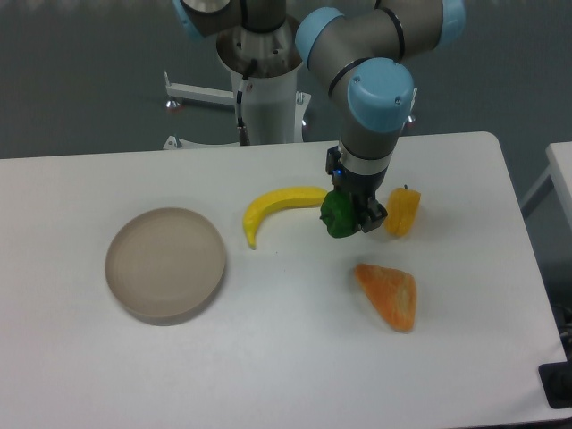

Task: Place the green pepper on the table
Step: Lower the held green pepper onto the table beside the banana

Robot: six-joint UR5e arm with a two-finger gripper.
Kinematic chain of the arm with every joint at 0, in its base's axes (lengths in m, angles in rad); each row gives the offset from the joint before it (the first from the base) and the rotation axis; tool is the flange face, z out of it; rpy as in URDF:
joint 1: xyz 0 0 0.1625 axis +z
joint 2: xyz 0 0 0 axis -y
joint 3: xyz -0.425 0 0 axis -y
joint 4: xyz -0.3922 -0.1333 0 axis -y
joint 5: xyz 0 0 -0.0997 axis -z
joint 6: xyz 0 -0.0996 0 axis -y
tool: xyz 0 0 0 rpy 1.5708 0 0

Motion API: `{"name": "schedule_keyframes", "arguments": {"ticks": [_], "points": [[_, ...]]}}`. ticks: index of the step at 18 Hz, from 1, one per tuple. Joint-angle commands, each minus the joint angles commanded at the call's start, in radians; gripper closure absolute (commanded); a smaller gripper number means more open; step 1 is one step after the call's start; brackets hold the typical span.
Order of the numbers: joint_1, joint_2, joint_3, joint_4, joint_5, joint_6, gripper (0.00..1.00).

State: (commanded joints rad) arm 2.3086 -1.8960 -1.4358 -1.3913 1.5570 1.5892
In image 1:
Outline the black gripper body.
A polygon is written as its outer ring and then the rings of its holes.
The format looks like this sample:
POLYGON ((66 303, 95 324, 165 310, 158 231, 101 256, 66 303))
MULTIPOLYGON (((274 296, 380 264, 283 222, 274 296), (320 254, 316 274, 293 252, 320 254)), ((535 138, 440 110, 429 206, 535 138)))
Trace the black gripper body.
POLYGON ((325 171, 332 177, 335 190, 348 193, 356 210, 366 210, 376 202, 376 191, 383 183, 390 157, 364 159, 343 145, 327 150, 325 171))

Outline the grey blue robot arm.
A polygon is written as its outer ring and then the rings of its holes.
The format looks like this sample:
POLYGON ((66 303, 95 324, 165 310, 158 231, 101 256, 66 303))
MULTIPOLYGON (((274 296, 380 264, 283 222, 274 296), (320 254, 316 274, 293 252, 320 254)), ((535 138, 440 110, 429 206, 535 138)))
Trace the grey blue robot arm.
POLYGON ((233 107, 243 146, 272 142, 292 126, 279 107, 279 78, 305 66, 341 114, 341 135, 326 155, 333 189, 321 219, 334 238, 379 228, 387 211, 376 198, 415 98, 404 61, 460 36, 461 1, 378 1, 349 18, 321 7, 289 16, 283 1, 177 1, 190 37, 215 36, 222 63, 238 80, 233 107))

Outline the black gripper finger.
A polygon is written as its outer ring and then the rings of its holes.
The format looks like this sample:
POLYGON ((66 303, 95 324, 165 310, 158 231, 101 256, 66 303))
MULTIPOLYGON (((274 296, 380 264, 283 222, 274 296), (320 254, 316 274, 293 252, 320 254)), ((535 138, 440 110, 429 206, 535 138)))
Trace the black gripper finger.
POLYGON ((356 196, 355 204, 359 229, 363 233, 378 229, 388 216, 386 208, 375 197, 356 196))

